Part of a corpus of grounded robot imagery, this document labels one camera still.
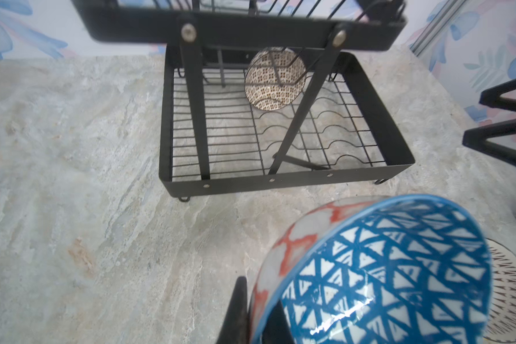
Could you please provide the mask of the brown checker pattern bowl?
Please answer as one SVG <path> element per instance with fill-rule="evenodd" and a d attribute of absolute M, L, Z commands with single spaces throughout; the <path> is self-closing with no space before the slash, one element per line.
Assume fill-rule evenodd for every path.
<path fill-rule="evenodd" d="M 245 95 L 258 110 L 279 110 L 296 100 L 305 80 L 306 67 L 296 52 L 270 47 L 253 57 L 245 77 Z"/>

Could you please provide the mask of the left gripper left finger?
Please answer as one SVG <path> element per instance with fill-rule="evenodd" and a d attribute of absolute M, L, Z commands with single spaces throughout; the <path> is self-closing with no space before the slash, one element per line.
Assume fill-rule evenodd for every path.
<path fill-rule="evenodd" d="M 236 279 L 216 344 L 248 344 L 249 313 L 247 296 L 247 279 L 240 276 Z"/>

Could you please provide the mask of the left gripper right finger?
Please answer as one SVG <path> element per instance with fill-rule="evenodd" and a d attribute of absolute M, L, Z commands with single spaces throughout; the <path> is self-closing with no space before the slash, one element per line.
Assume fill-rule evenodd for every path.
<path fill-rule="evenodd" d="M 282 303 L 279 301 L 269 314 L 262 332 L 263 344 L 294 344 Z"/>

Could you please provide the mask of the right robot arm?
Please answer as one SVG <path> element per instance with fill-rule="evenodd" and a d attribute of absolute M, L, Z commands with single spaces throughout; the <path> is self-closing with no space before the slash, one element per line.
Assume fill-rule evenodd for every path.
<path fill-rule="evenodd" d="M 516 99 L 503 97 L 505 93 L 516 90 L 516 79 L 491 87 L 481 93 L 480 104 L 490 108 L 516 112 Z M 499 161 L 516 167 L 516 149 L 501 146 L 490 141 L 491 138 L 516 134 L 516 119 L 488 126 L 469 129 L 464 132 L 463 146 L 483 153 Z"/>

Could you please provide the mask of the blue triangle pattern bowl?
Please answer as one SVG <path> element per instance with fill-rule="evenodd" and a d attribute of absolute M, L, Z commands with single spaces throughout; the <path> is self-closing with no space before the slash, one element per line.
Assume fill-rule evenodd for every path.
<path fill-rule="evenodd" d="M 359 196 L 284 232 L 259 270 L 249 341 L 481 343 L 492 258 L 480 225 L 434 195 Z"/>

